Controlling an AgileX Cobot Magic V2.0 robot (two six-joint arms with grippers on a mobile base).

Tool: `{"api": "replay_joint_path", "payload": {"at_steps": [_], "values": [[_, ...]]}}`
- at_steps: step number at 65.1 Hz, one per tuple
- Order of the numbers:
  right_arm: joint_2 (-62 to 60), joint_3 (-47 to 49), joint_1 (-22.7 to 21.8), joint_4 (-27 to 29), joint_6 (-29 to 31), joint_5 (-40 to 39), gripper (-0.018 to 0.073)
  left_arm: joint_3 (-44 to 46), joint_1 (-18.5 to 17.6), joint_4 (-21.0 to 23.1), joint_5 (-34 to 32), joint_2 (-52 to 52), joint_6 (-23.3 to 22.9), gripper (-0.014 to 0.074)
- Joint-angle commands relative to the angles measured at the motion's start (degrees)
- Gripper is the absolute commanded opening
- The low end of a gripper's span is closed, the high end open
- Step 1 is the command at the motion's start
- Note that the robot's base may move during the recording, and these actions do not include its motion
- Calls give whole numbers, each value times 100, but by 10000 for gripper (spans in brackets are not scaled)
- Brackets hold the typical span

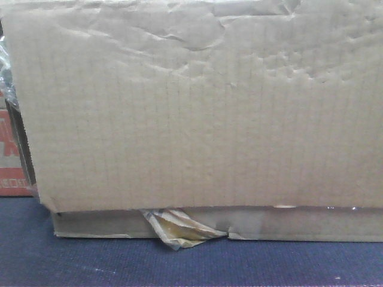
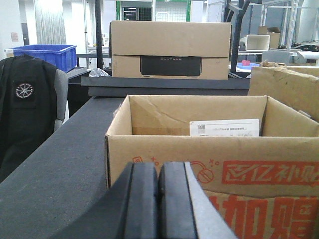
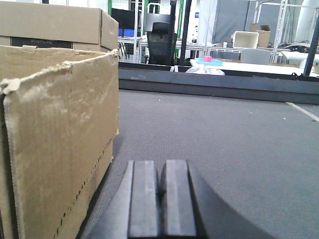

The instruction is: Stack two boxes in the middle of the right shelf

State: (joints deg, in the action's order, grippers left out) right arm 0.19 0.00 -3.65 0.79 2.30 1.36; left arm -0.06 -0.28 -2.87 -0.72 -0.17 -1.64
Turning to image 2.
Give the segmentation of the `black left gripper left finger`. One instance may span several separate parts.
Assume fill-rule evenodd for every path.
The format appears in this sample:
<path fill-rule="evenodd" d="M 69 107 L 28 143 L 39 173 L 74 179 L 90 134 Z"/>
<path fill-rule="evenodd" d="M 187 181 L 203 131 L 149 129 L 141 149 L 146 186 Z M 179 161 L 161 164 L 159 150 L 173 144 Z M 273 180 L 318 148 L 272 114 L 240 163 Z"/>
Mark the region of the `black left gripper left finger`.
<path fill-rule="evenodd" d="M 156 239 L 157 174 L 151 163 L 128 163 L 106 194 L 53 239 Z"/>

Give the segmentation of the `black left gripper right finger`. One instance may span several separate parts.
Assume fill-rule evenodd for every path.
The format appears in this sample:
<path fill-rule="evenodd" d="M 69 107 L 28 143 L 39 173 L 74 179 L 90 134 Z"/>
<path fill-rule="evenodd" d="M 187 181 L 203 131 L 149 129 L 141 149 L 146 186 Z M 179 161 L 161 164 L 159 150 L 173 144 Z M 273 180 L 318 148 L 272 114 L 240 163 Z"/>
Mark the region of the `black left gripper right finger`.
<path fill-rule="evenodd" d="M 159 174 L 161 239 L 234 239 L 212 205 L 189 162 L 166 162 Z"/>

